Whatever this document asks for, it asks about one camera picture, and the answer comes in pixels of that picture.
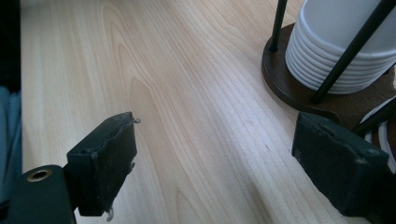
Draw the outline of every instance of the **wood grain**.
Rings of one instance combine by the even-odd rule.
[[[275,11],[275,0],[22,0],[24,170],[65,165],[102,120],[133,111],[136,167],[113,223],[364,223],[290,155],[297,111],[261,72]]]

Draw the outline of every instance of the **black metal rod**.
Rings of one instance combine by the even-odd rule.
[[[288,0],[277,1],[274,29],[271,37],[271,45],[269,48],[271,52],[277,52],[277,41],[279,40],[280,29],[282,28],[282,22],[283,22],[283,17],[285,16],[287,3]]]
[[[359,32],[353,38],[352,42],[349,44],[341,58],[335,64],[330,74],[326,77],[315,95],[311,98],[311,103],[319,104],[322,101],[324,95],[327,94],[335,81],[347,69],[350,62],[352,62],[367,40],[369,40],[375,30],[381,25],[381,23],[385,20],[385,18],[395,6],[396,0],[381,0],[373,13],[370,15],[369,19],[366,21],[366,23],[364,23]]]
[[[372,129],[378,126],[378,124],[390,119],[396,113],[396,98],[389,101],[381,109],[376,111],[367,120],[362,122],[360,125],[356,126],[352,132],[363,136],[364,134],[370,132]]]

